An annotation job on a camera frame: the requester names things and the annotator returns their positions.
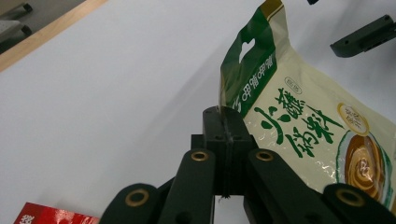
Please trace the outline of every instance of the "plastic packaging bag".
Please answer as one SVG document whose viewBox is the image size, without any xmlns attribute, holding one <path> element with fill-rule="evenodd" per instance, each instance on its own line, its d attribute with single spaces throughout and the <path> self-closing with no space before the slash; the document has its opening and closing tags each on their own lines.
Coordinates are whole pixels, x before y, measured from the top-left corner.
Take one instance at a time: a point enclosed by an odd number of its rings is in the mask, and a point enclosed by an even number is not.
<svg viewBox="0 0 396 224">
<path fill-rule="evenodd" d="M 310 188 L 348 183 L 395 213 L 396 125 L 300 58 L 279 0 L 265 1 L 229 49 L 220 104 L 237 109 L 259 146 L 280 154 Z"/>
</svg>

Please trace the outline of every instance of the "white tabletop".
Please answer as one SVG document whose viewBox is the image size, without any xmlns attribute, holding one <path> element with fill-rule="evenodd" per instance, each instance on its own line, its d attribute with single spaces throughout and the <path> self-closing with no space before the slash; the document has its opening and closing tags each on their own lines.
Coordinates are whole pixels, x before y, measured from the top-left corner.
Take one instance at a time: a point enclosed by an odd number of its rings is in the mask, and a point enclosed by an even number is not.
<svg viewBox="0 0 396 224">
<path fill-rule="evenodd" d="M 134 183 L 172 178 L 219 67 L 262 1 L 112 0 L 0 74 L 0 223 L 25 202 L 100 217 Z M 350 59 L 329 45 L 393 0 L 284 1 L 290 41 L 319 70 L 396 122 L 396 40 Z M 215 223 L 248 223 L 242 200 Z"/>
</svg>

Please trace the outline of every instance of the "wooden edge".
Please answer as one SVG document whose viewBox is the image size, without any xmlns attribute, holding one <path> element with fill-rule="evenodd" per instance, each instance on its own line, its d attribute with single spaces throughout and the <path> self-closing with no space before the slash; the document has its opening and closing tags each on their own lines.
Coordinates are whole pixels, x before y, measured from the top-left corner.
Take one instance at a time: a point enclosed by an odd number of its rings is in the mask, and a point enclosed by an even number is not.
<svg viewBox="0 0 396 224">
<path fill-rule="evenodd" d="M 30 52 L 38 49 L 41 45 L 51 40 L 57 34 L 81 20 L 86 15 L 90 14 L 106 1 L 107 0 L 86 0 L 66 14 L 62 15 L 62 17 L 56 21 L 53 21 L 43 29 L 22 40 L 21 43 L 7 50 L 3 54 L 0 54 L 0 72 L 6 70 Z"/>
</svg>

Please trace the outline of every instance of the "gray floor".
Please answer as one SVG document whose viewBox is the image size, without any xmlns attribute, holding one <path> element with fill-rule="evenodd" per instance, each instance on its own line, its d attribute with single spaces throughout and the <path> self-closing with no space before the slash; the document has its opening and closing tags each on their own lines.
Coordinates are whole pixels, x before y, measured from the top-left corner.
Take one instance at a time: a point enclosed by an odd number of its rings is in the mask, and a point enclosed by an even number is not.
<svg viewBox="0 0 396 224">
<path fill-rule="evenodd" d="M 15 20 L 29 26 L 33 33 L 61 17 L 64 13 L 84 2 L 84 0 L 29 0 L 33 11 L 27 12 L 23 7 L 17 8 L 0 20 Z M 18 32 L 10 39 L 0 43 L 0 54 L 21 42 L 26 36 Z"/>
</svg>

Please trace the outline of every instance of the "red package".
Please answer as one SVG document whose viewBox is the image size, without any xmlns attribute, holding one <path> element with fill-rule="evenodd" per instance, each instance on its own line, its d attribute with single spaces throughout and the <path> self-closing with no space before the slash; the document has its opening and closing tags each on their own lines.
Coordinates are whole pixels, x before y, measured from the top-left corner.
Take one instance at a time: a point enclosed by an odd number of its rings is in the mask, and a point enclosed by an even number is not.
<svg viewBox="0 0 396 224">
<path fill-rule="evenodd" d="M 14 224 L 97 224 L 98 217 L 47 207 L 35 203 L 26 203 Z"/>
</svg>

